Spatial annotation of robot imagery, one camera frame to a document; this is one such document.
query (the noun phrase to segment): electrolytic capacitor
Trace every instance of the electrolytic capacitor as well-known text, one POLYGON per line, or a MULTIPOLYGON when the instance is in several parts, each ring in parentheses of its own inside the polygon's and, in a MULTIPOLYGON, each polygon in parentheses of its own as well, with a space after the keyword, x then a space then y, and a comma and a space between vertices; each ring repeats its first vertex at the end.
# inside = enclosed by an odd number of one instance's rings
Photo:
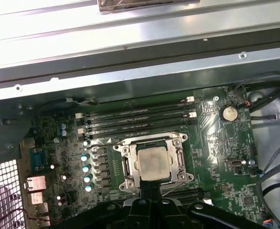
POLYGON ((91 192, 91 190, 93 189, 94 185, 93 184, 88 184, 84 189, 86 190, 86 192, 91 192))
POLYGON ((65 193, 61 193, 60 195, 58 195, 57 197, 56 197, 56 199, 57 200, 61 200, 62 198, 64 198, 65 197, 65 193))
POLYGON ((66 198, 63 198, 61 200, 58 201, 58 206, 62 206, 67 202, 66 198))
POLYGON ((87 172, 89 172, 90 169, 91 169, 91 165, 86 165, 83 167, 83 172, 87 173, 87 172))
POLYGON ((89 159, 89 155, 88 154, 85 154, 85 155, 81 156, 81 161, 83 161, 83 162, 85 162, 88 159, 89 159))
POLYGON ((92 174, 89 174, 89 175, 85 176, 83 180, 86 183, 89 183, 92 180, 92 178, 93 178, 92 174))
POLYGON ((61 131, 61 135, 62 135, 63 137, 67 136, 67 131, 66 131, 66 130, 62 130, 62 131, 61 131))
POLYGON ((65 130, 67 128, 67 125, 65 123, 60 124, 60 129, 65 130))

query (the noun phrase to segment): perforated metal mesh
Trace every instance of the perforated metal mesh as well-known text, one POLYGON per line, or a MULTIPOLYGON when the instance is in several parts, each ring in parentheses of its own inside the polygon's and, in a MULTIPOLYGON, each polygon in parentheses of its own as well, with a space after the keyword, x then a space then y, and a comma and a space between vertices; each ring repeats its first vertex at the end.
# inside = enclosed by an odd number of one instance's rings
POLYGON ((0 164, 0 229, 24 229, 24 213, 16 160, 0 164))

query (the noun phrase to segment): black wire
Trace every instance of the black wire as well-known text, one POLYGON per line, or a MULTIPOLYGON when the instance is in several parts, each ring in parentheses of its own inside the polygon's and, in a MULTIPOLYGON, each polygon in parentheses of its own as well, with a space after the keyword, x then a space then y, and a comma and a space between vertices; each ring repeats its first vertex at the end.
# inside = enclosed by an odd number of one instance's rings
POLYGON ((280 81, 267 81, 267 82, 259 82, 259 83, 251 83, 245 85, 246 92, 252 92, 257 90, 262 90, 266 88, 275 88, 280 87, 280 81))
POLYGON ((272 155, 272 157, 270 158, 269 162, 267 163, 266 167, 263 170, 263 174, 266 173, 266 171, 269 169, 269 167, 271 166, 271 164, 273 163, 273 161, 277 158, 277 156, 280 154, 280 148, 278 148, 277 151, 274 152, 274 154, 272 155))
POLYGON ((264 96, 263 98, 253 103, 253 105, 249 108, 250 113, 263 108, 264 106, 268 105, 278 97, 280 97, 280 88, 275 89, 273 92, 269 93, 268 95, 264 96))
POLYGON ((275 120, 275 115, 251 116, 251 120, 275 120))
POLYGON ((275 115, 265 115, 265 116, 251 116, 251 120, 276 120, 277 117, 275 115))
POLYGON ((264 189, 263 191, 263 196, 267 195, 268 193, 270 193, 272 190, 279 188, 280 187, 280 183, 277 184, 273 184, 268 186, 267 188, 264 189))
POLYGON ((258 78, 261 78, 261 77, 264 77, 264 76, 268 76, 268 75, 279 75, 280 76, 280 72, 278 71, 275 71, 275 72, 268 72, 268 73, 263 73, 263 74, 260 74, 260 75, 255 75, 253 77, 250 77, 242 82, 240 82, 234 89, 233 89, 233 92, 235 93, 237 91, 238 88, 240 88, 242 85, 252 81, 252 80, 256 80, 258 78))
POLYGON ((273 169, 271 169, 268 173, 266 173, 265 175, 263 175, 256 183, 256 189, 257 189, 257 195, 258 195, 258 199, 259 201, 262 203, 262 205, 264 206, 265 210, 271 215, 273 221, 279 226, 280 228, 280 221, 279 219, 276 217, 276 215, 271 211, 271 209, 269 208, 266 200, 264 199, 263 196, 263 189, 262 189, 262 183, 264 181, 266 181, 267 179, 269 179, 270 177, 274 176, 275 174, 278 174, 280 172, 280 165, 274 167, 273 169))

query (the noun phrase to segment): screw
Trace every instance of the screw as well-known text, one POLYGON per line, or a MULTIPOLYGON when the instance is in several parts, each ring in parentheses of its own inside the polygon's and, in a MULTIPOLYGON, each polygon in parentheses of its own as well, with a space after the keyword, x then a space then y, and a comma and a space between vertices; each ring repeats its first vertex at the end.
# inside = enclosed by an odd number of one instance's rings
POLYGON ((175 139, 174 141, 173 141, 173 145, 174 146, 177 146, 177 145, 179 145, 180 144, 180 141, 178 140, 178 139, 175 139))
POLYGON ((128 184, 129 187, 133 187, 134 186, 133 181, 128 181, 127 184, 128 184))
POLYGON ((248 163, 249 163, 249 165, 253 166, 253 165, 255 165, 255 160, 250 159, 250 160, 248 161, 248 163))
POLYGON ((124 152, 124 153, 128 153, 128 152, 129 152, 129 148, 128 148, 128 147, 124 147, 124 148, 123 148, 123 152, 124 152))
POLYGON ((144 199, 140 200, 140 201, 139 201, 139 204, 142 204, 142 205, 143 205, 143 204, 146 204, 146 200, 144 200, 144 199))
POLYGON ((14 148, 14 145, 12 143, 7 145, 7 149, 13 149, 13 148, 14 148))
POLYGON ((184 180, 186 178, 186 176, 184 174, 179 174, 178 177, 179 177, 180 180, 184 180))
POLYGON ((247 54, 245 52, 242 52, 239 54, 240 59, 245 59, 247 57, 247 54))
POLYGON ((203 209, 203 206, 202 206, 202 205, 200 205, 200 204, 196 204, 194 207, 195 207, 196 209, 198 209, 198 210, 203 209))
POLYGON ((161 201, 161 203, 162 203, 162 204, 169 204, 170 202, 169 202, 168 199, 163 199, 163 200, 161 201))

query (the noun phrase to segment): chip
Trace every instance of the chip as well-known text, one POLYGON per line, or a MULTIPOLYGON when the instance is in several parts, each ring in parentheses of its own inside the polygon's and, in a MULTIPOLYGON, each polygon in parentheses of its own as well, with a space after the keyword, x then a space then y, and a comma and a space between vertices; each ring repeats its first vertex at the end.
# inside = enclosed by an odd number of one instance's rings
POLYGON ((253 198, 252 197, 244 197, 244 206, 250 206, 253 205, 253 198))
POLYGON ((139 150, 138 160, 142 180, 161 180, 170 176, 170 165, 164 146, 139 150))

